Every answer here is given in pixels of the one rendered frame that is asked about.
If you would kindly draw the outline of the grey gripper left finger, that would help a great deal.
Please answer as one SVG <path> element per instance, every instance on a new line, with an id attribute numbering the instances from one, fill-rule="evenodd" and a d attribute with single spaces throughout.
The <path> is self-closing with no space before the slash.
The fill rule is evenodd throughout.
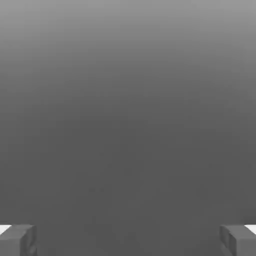
<path id="1" fill-rule="evenodd" d="M 0 224 L 0 256 L 38 256 L 37 227 Z"/>

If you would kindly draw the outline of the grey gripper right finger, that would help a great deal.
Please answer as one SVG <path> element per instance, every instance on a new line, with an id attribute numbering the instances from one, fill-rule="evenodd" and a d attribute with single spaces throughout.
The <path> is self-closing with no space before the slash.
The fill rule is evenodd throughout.
<path id="1" fill-rule="evenodd" d="M 223 256 L 256 256 L 256 224 L 221 225 L 219 240 Z"/>

